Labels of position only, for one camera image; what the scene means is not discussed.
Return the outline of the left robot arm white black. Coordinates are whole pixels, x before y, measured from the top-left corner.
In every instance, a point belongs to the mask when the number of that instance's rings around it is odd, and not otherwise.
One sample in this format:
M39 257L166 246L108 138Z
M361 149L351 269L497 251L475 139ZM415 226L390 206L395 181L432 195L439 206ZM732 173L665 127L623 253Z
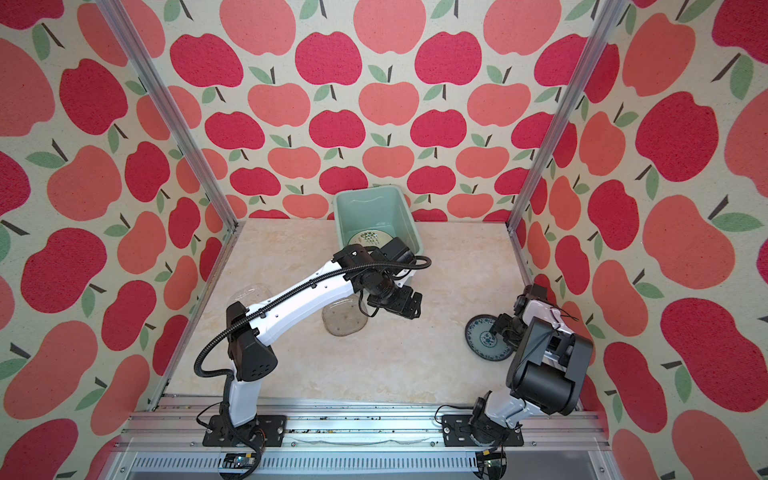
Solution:
M221 415L234 427L254 421L262 380L278 364L272 344L339 300L355 295L358 309L367 317L381 311L406 319L419 317L422 295L406 282L430 265L428 257L414 254L398 237L382 247L351 244L286 291L248 307L240 302L230 305L225 339L232 369Z

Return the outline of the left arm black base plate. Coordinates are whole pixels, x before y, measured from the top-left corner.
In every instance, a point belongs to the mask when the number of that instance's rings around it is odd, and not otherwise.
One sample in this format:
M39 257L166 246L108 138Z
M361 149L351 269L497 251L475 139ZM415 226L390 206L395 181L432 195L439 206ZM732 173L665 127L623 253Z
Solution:
M257 415L253 420L235 428L238 434L236 437L221 415L213 415L208 421L202 445L205 447L244 446L244 443L239 440L242 437L257 446L281 447L286 422L285 415Z

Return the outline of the cream plate with plant motif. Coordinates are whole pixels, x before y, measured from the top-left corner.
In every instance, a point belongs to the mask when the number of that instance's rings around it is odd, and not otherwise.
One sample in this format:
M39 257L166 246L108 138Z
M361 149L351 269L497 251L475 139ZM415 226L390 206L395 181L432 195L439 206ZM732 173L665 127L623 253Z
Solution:
M391 241L393 237L387 232L377 229L368 229L354 234L348 241L348 245L359 244L364 247L381 248Z

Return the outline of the blue white patterned plate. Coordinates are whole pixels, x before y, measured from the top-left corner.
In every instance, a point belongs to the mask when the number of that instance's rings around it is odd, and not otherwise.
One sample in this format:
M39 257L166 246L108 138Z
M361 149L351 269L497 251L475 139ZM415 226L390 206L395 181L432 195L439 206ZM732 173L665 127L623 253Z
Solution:
M491 331L497 321L496 316L476 315L466 324L465 341L472 352L483 360L501 362L508 359L513 349L498 333Z

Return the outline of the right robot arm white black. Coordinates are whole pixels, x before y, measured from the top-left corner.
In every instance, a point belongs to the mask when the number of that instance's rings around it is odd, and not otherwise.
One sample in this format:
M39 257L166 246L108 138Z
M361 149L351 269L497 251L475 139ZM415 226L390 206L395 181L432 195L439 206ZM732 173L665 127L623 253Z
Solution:
M570 315L547 299L545 287L531 284L510 314L476 315L465 326L465 341L480 358L511 360L507 391L477 399L469 420L473 441L503 444L532 415L568 415L576 407L590 364L593 342L576 333Z

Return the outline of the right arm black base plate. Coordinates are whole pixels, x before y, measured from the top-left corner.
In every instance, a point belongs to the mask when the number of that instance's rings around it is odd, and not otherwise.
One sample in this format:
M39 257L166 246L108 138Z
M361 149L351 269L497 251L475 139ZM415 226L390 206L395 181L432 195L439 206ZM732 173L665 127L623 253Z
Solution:
M494 449L525 444L520 429L503 427L492 421L472 421L470 415L442 415L439 422L446 447Z

